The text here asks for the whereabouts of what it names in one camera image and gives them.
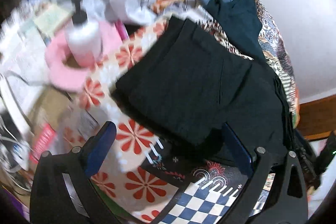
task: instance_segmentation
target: white wall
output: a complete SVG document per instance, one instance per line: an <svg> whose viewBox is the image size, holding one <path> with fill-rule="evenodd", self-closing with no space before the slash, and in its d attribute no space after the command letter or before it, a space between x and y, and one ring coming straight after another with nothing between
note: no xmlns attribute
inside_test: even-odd
<svg viewBox="0 0 336 224"><path fill-rule="evenodd" d="M336 0L261 0L285 42L300 103L336 94Z"/></svg>

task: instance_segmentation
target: checkered fabric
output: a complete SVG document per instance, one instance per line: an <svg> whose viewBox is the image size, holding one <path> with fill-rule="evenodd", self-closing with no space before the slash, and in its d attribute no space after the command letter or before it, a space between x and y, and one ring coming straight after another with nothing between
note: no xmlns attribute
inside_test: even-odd
<svg viewBox="0 0 336 224"><path fill-rule="evenodd" d="M226 188L220 193L209 188L201 189L199 185L191 183L159 224L215 224L227 212L238 194L232 188ZM262 210L266 198L260 196L250 216Z"/></svg>

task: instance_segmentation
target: paisley fabric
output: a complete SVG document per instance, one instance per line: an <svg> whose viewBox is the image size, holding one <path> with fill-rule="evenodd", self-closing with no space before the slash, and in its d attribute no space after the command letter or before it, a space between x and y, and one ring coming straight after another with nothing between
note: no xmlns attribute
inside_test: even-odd
<svg viewBox="0 0 336 224"><path fill-rule="evenodd" d="M299 94L295 83L293 67L285 49L283 38L273 18L260 0L255 0L257 14L262 29L259 34L259 44L267 63L278 74L286 92L287 102L292 113L293 126L299 122Z"/></svg>

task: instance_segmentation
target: pink fabric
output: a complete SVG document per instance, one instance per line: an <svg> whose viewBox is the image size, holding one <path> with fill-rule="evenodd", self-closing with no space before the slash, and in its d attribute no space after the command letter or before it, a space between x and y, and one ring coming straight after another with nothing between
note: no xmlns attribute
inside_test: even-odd
<svg viewBox="0 0 336 224"><path fill-rule="evenodd" d="M118 49L122 45L122 40L114 24L99 22L99 25L103 42L101 56L103 59L110 51ZM62 90L79 92L83 89L86 77L97 64L92 68L70 68L64 64L70 55L71 51L63 30L52 39L45 52L45 60L49 67L49 79L53 85Z"/></svg>

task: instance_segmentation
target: bolt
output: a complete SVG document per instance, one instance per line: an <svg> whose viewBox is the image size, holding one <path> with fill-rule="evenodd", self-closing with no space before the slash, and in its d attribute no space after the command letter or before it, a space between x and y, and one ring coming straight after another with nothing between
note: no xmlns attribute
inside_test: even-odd
<svg viewBox="0 0 336 224"><path fill-rule="evenodd" d="M75 146L71 151L75 154L79 153L81 151L81 148L79 146Z"/></svg>
<svg viewBox="0 0 336 224"><path fill-rule="evenodd" d="M265 150L265 148L259 146L259 147L257 148L257 152L260 153L260 154L264 154L264 153L266 152L266 150Z"/></svg>
<svg viewBox="0 0 336 224"><path fill-rule="evenodd" d="M41 154L41 156L42 157L47 157L48 155L49 155L49 151L44 151L42 154Z"/></svg>
<svg viewBox="0 0 336 224"><path fill-rule="evenodd" d="M295 158L296 157L296 153L294 151L289 151L288 154L292 157Z"/></svg>

